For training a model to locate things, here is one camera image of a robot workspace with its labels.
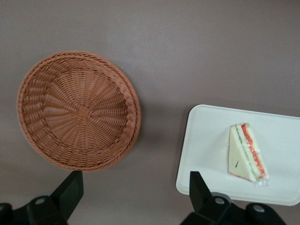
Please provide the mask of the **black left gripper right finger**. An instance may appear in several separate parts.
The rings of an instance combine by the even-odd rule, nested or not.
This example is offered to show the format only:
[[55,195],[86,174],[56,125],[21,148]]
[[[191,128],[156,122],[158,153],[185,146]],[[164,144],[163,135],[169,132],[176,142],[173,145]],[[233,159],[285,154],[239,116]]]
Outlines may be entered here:
[[221,195],[213,195],[199,172],[190,173],[189,197],[194,208],[183,225],[230,225],[232,204]]

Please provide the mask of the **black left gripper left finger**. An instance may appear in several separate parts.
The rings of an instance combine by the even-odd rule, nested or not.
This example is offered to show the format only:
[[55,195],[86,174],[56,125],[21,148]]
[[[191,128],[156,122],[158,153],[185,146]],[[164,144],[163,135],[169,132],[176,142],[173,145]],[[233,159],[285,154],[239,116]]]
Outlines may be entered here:
[[39,196],[27,205],[31,225],[67,225],[84,193],[83,173],[73,171],[47,196]]

